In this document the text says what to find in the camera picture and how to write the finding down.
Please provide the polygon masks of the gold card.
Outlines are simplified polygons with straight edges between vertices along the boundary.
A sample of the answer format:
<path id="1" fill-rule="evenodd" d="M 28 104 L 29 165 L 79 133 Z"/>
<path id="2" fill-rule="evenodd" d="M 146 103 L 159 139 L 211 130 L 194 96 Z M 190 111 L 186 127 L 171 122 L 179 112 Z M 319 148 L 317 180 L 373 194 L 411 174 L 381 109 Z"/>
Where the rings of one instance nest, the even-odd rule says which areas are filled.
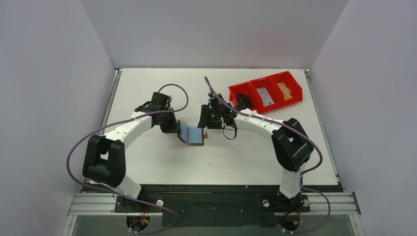
<path id="1" fill-rule="evenodd" d="M 291 94 L 291 90 L 284 83 L 277 83 L 280 89 L 286 93 Z"/>
<path id="2" fill-rule="evenodd" d="M 289 93 L 286 93 L 286 92 L 284 92 L 284 91 L 282 91 L 282 93 L 283 93 L 283 95 L 284 95 L 284 100 L 286 101 L 286 100 L 290 100 L 290 99 L 292 99 L 293 97 L 292 97 L 292 94 L 289 94 Z"/>

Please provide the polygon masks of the red bin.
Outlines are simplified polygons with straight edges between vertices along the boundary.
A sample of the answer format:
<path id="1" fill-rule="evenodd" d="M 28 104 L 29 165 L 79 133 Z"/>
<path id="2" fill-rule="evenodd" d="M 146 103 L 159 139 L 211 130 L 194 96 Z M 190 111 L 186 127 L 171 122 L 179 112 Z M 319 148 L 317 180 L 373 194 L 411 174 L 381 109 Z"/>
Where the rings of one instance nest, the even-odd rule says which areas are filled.
<path id="1" fill-rule="evenodd" d="M 249 81 L 261 100 L 261 111 L 267 113 L 277 110 L 283 102 L 283 93 L 272 79 L 263 77 Z"/>
<path id="2" fill-rule="evenodd" d="M 303 100 L 302 88 L 290 71 L 273 74 L 269 78 L 274 84 L 273 88 L 277 87 L 274 94 L 276 94 L 278 99 L 278 108 L 287 107 Z"/>
<path id="3" fill-rule="evenodd" d="M 229 101 L 234 105 L 244 106 L 259 114 L 262 111 L 262 101 L 254 86 L 249 82 L 244 82 L 228 87 Z"/>

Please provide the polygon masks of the red middle bin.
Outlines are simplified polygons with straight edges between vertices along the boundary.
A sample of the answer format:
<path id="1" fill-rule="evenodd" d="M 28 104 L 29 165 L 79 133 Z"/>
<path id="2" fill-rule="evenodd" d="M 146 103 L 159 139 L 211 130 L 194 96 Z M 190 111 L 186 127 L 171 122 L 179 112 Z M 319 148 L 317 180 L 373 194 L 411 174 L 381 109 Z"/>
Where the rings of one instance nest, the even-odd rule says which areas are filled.
<path id="1" fill-rule="evenodd" d="M 272 79 L 263 77 L 249 81 L 261 100 L 261 111 L 267 113 L 277 110 L 283 102 L 283 93 Z"/>

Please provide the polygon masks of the red left bin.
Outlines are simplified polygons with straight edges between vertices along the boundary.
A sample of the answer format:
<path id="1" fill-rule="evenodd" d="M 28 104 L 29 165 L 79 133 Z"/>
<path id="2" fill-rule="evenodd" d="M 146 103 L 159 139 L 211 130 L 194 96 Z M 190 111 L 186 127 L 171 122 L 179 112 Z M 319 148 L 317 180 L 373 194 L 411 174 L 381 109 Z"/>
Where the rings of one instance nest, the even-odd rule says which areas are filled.
<path id="1" fill-rule="evenodd" d="M 249 82 L 244 82 L 228 87 L 229 101 L 234 105 L 244 106 L 259 114 L 262 111 L 262 101 L 254 86 Z"/>

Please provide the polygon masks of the gold card in bin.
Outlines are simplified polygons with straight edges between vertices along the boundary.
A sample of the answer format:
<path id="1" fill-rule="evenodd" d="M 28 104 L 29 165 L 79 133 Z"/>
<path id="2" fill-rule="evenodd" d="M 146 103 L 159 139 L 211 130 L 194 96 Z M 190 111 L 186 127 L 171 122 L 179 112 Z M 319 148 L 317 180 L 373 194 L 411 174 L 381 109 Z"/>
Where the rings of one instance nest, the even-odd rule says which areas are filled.
<path id="1" fill-rule="evenodd" d="M 280 89 L 286 93 L 291 94 L 291 90 L 284 83 L 277 83 Z"/>

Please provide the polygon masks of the brown leather card holder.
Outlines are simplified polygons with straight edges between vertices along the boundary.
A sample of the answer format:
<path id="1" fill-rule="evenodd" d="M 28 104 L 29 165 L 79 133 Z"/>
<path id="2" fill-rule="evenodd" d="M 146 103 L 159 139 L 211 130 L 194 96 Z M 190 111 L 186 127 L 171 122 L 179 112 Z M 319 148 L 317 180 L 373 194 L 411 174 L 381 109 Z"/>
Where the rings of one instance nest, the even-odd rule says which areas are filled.
<path id="1" fill-rule="evenodd" d="M 178 120 L 179 132 L 177 138 L 189 146 L 204 146 L 207 133 L 203 128 L 190 126 L 185 121 Z"/>

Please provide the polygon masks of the red right bin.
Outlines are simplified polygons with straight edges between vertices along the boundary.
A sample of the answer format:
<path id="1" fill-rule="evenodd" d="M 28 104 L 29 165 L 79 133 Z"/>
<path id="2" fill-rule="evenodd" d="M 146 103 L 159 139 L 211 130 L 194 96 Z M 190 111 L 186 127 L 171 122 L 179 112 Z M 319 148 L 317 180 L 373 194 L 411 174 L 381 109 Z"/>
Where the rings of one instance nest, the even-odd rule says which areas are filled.
<path id="1" fill-rule="evenodd" d="M 277 87 L 274 94 L 276 94 L 278 99 L 278 108 L 287 107 L 303 100 L 302 88 L 290 71 L 273 74 L 269 78 L 274 84 L 273 88 Z"/>

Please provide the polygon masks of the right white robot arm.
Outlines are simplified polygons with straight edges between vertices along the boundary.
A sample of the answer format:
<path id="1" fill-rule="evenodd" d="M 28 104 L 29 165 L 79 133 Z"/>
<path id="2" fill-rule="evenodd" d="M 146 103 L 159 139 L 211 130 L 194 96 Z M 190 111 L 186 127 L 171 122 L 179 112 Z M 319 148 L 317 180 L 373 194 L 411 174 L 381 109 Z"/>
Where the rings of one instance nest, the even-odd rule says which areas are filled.
<path id="1" fill-rule="evenodd" d="M 298 120 L 275 120 L 242 105 L 223 104 L 221 95 L 209 95 L 208 104 L 201 106 L 199 128 L 235 131 L 241 129 L 272 142 L 278 163 L 283 168 L 282 181 L 277 197 L 278 205 L 290 210 L 297 204 L 301 193 L 301 173 L 310 159 L 314 147 L 306 140 L 306 133 Z"/>

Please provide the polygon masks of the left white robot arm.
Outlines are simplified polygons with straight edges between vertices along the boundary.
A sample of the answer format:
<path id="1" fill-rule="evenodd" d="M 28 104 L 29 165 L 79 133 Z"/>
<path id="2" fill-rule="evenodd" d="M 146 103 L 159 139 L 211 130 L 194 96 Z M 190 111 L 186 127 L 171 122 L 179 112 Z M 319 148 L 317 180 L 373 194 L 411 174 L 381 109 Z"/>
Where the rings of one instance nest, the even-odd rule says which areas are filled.
<path id="1" fill-rule="evenodd" d="M 142 186 L 126 173 L 125 150 L 154 126 L 166 134 L 179 133 L 171 101 L 170 96 L 154 92 L 151 100 L 137 107 L 126 123 L 88 140 L 83 176 L 128 196 L 127 204 L 134 211 L 143 210 L 147 198 Z"/>

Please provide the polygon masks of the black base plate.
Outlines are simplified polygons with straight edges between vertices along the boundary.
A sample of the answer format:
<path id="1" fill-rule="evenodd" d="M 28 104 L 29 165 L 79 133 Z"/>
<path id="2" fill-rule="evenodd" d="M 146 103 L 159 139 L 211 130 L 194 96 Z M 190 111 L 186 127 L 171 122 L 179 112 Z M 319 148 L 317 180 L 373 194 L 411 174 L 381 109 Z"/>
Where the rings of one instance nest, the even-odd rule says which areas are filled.
<path id="1" fill-rule="evenodd" d="M 309 186 L 296 200 L 285 200 L 277 185 L 155 185 L 145 186 L 142 202 L 99 191 L 76 197 L 72 210 L 87 214 L 126 215 L 132 223 L 140 216 L 161 216 L 162 226 L 272 227 L 283 215 L 291 221 L 297 212 L 319 214 L 337 211 L 341 186 Z M 336 204 L 328 205 L 327 200 Z"/>

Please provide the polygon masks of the aluminium rail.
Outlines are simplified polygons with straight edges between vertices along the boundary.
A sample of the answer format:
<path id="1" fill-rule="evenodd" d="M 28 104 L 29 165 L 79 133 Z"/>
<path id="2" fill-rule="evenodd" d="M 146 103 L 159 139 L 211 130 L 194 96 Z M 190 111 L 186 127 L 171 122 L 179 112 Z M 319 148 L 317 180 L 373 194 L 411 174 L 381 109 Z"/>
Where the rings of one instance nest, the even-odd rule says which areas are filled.
<path id="1" fill-rule="evenodd" d="M 326 214 L 328 205 L 318 193 L 306 193 L 310 211 L 308 214 Z M 354 192 L 325 193 L 330 202 L 331 214 L 360 214 Z M 118 210 L 116 197 L 109 193 L 76 193 L 72 198 L 67 215 L 123 215 L 139 216 L 142 212 Z"/>

